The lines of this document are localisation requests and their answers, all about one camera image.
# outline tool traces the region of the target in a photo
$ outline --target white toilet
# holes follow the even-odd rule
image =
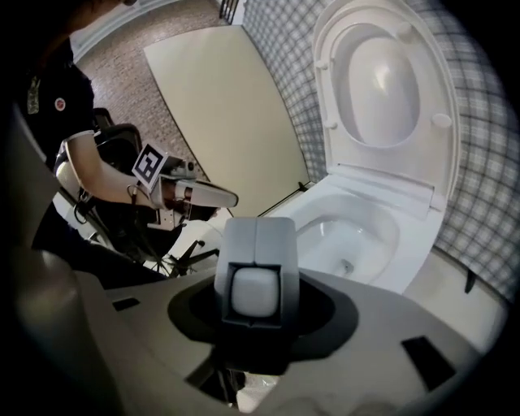
[[[335,0],[313,52],[328,176],[270,216],[295,221],[300,267],[403,293],[457,178],[447,63],[400,0]]]

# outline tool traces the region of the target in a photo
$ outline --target floor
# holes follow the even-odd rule
[[[95,106],[107,108],[116,123],[136,125],[143,142],[152,141],[196,164],[155,84],[143,49],[180,33],[220,24],[224,22],[211,0],[181,0],[125,24],[78,62],[92,81]]]

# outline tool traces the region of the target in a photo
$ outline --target logo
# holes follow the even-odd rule
[[[58,111],[65,110],[65,100],[63,98],[56,98],[56,101],[54,102],[54,107],[56,107],[56,110]]]

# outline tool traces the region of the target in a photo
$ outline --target checkered wall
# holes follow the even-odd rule
[[[244,28],[294,125],[311,180],[326,174],[311,51],[314,23],[332,0],[249,0]],[[405,1],[448,62],[461,116],[461,161],[437,247],[512,298],[520,266],[518,121],[479,45],[436,0]]]

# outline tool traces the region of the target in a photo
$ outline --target white wall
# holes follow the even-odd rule
[[[87,28],[74,33],[71,36],[74,59],[79,61],[101,39],[110,35],[130,20],[145,14],[160,6],[176,2],[177,0],[137,0],[133,6],[121,4],[113,11],[103,16]]]

